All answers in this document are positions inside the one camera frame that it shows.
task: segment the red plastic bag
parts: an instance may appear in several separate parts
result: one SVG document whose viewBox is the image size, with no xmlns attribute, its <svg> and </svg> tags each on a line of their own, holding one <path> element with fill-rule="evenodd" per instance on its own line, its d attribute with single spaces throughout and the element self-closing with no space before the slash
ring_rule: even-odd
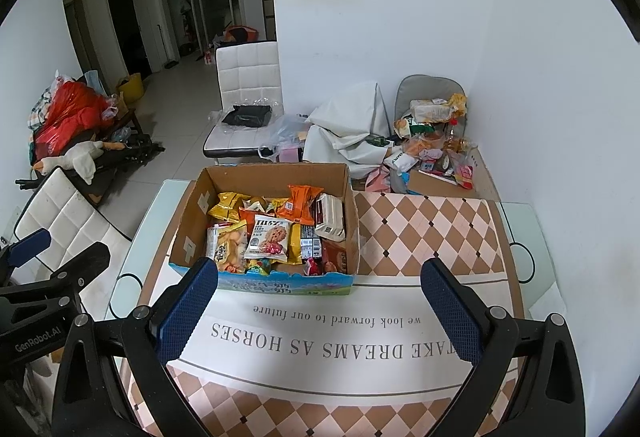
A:
<svg viewBox="0 0 640 437">
<path fill-rule="evenodd" d="M 71 139 L 83 130 L 99 130 L 113 123 L 102 119 L 110 104 L 84 83 L 66 82 L 56 92 L 47 120 L 35 137 L 36 160 L 59 156 Z"/>
</svg>

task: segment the yellow basket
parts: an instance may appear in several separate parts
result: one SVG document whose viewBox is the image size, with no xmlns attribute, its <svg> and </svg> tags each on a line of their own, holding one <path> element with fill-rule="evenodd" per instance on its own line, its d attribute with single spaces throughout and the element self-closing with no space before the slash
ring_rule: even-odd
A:
<svg viewBox="0 0 640 437">
<path fill-rule="evenodd" d="M 129 75 L 127 78 L 120 80 L 117 86 L 118 92 L 124 96 L 124 102 L 127 105 L 135 103 L 145 95 L 145 87 L 142 84 L 142 75 L 139 72 Z"/>
</svg>

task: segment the checkered table mat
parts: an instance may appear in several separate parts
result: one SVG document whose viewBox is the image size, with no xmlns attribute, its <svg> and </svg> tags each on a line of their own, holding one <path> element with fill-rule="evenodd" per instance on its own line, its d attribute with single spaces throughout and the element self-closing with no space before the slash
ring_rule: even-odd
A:
<svg viewBox="0 0 640 437">
<path fill-rule="evenodd" d="M 454 275 L 504 271 L 494 220 L 480 199 L 354 192 L 360 217 L 358 274 L 419 276 L 440 257 Z"/>
<path fill-rule="evenodd" d="M 168 367 L 204 426 L 214 437 L 423 437 L 443 414 L 450 398 L 404 406 L 323 406 L 260 397 Z M 477 435 L 497 426 L 516 380 L 503 382 Z M 141 426 L 160 437 L 135 383 L 129 399 Z"/>
</svg>

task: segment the gray chair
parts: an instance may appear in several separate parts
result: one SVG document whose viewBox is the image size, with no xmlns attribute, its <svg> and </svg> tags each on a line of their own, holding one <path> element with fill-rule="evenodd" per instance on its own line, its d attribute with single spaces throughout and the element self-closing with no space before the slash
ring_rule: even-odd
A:
<svg viewBox="0 0 640 437">
<path fill-rule="evenodd" d="M 396 106 L 394 107 L 394 121 L 411 113 L 411 101 L 432 100 L 442 98 L 448 100 L 453 94 L 465 94 L 459 83 L 449 78 L 436 78 L 424 74 L 414 74 L 406 77 L 398 87 Z M 466 116 L 458 120 L 460 128 L 465 130 Z M 402 177 L 391 172 L 391 189 L 395 193 L 406 193 L 406 186 Z"/>
</svg>

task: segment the black bag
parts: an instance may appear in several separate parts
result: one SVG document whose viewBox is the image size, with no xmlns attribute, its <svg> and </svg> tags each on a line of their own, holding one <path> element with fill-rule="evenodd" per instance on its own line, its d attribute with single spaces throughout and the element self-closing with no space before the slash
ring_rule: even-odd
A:
<svg viewBox="0 0 640 437">
<path fill-rule="evenodd" d="M 234 110 L 222 120 L 236 127 L 260 128 L 269 123 L 271 107 L 268 105 L 234 105 Z"/>
</svg>

